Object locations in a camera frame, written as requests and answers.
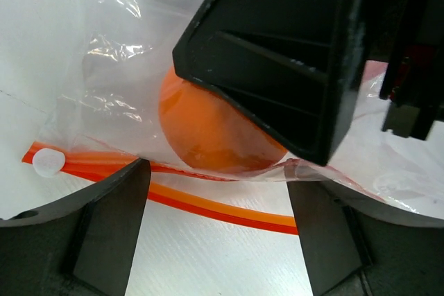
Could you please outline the clear zip top bag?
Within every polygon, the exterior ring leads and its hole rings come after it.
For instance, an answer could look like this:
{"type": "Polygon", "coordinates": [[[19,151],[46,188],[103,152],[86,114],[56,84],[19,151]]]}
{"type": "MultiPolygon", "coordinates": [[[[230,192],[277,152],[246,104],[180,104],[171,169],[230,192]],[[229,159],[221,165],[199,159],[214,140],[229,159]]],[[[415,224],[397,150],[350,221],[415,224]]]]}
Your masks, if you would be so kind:
{"type": "Polygon", "coordinates": [[[326,181],[443,227],[443,0],[80,0],[43,149],[92,181],[135,159],[210,182],[326,181]]]}

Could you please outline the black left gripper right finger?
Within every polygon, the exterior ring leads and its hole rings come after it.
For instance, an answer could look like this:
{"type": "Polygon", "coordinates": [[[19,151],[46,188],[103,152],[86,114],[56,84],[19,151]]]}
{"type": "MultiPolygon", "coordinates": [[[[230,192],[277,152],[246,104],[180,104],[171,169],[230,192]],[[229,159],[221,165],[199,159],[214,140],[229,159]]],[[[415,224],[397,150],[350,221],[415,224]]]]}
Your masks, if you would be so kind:
{"type": "Polygon", "coordinates": [[[443,220],[293,167],[286,179],[314,295],[443,294],[443,220]]]}

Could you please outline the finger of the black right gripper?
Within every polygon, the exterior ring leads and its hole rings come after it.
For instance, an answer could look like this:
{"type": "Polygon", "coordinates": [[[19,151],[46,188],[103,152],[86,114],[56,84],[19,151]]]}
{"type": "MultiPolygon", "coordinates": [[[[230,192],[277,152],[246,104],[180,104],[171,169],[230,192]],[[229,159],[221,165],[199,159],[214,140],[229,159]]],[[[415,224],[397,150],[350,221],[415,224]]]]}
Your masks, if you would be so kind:
{"type": "Polygon", "coordinates": [[[325,166],[350,128],[368,45],[364,0],[204,0],[176,73],[296,157],[325,166]]]}

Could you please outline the fake orange fruit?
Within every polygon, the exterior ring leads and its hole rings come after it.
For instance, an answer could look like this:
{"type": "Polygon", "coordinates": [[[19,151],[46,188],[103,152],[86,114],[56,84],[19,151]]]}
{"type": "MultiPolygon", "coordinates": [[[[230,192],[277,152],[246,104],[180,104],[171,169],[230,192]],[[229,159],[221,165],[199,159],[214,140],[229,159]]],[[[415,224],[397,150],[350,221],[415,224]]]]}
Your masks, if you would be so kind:
{"type": "Polygon", "coordinates": [[[174,69],[162,81],[159,118],[170,147],[192,168],[238,175],[271,167],[288,152],[228,102],[174,69]]]}

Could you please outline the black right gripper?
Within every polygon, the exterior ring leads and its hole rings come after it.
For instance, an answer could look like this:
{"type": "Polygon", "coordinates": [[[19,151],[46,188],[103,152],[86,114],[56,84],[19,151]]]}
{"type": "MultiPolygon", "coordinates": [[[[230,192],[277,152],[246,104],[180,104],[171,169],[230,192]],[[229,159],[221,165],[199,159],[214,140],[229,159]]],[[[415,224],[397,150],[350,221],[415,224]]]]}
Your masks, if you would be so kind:
{"type": "Polygon", "coordinates": [[[382,131],[427,140],[443,120],[443,0],[362,0],[368,60],[387,65],[382,131]]]}

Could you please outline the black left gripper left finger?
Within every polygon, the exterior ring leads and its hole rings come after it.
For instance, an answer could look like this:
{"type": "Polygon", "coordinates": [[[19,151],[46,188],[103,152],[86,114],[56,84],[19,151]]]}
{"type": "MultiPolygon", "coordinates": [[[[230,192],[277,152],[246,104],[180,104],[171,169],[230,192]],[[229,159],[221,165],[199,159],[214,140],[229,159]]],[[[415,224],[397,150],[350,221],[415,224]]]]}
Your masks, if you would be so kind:
{"type": "Polygon", "coordinates": [[[1,221],[2,295],[124,295],[151,181],[138,159],[1,221]]]}

